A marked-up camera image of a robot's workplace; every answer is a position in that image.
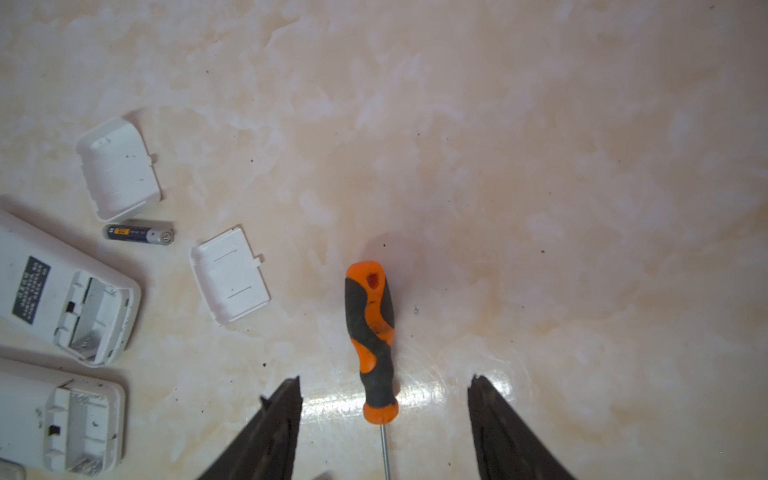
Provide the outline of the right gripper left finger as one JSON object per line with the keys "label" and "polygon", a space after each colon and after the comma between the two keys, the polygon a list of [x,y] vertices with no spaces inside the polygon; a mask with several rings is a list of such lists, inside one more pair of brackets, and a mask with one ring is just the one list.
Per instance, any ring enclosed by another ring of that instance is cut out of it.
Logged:
{"label": "right gripper left finger", "polygon": [[284,380],[200,480],[292,478],[303,398],[300,378]]}

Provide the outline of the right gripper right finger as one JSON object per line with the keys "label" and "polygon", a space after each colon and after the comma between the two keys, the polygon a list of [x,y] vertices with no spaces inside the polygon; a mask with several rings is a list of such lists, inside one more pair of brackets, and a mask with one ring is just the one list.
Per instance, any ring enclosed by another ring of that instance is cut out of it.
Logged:
{"label": "right gripper right finger", "polygon": [[468,408],[482,479],[574,480],[488,378],[472,378]]}

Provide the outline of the white battery cover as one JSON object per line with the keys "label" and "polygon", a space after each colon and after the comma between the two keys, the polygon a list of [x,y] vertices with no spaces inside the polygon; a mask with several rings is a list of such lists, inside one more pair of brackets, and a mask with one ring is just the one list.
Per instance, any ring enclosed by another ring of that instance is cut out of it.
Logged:
{"label": "white battery cover", "polygon": [[161,189],[139,130],[116,117],[75,145],[96,217],[121,222],[161,200]]}
{"label": "white battery cover", "polygon": [[190,250],[192,272],[212,320],[228,325],[271,300],[260,271],[262,260],[235,226]]}

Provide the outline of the orange black screwdriver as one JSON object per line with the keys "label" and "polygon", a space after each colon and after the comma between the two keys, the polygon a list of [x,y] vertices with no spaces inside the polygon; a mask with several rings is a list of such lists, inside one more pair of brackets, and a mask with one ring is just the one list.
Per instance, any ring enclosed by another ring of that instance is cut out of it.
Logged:
{"label": "orange black screwdriver", "polygon": [[351,265],[346,272],[344,293],[347,331],[359,359],[359,375],[365,390],[363,416],[380,429],[384,476],[389,479],[386,426],[399,414],[399,403],[392,357],[395,313],[383,266],[376,261]]}

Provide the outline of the black battery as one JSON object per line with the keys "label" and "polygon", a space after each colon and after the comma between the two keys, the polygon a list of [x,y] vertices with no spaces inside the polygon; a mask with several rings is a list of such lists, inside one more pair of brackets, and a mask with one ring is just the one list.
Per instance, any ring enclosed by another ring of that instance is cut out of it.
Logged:
{"label": "black battery", "polygon": [[170,245],[175,234],[171,229],[158,229],[126,224],[108,224],[103,229],[106,239],[114,241],[143,243],[152,245]]}

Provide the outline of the red white remote control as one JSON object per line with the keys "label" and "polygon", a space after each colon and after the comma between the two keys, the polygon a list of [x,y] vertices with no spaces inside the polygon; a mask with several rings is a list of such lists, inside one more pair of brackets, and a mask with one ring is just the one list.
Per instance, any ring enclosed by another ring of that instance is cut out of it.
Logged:
{"label": "red white remote control", "polygon": [[125,350],[139,284],[20,218],[1,213],[1,316],[90,368]]}

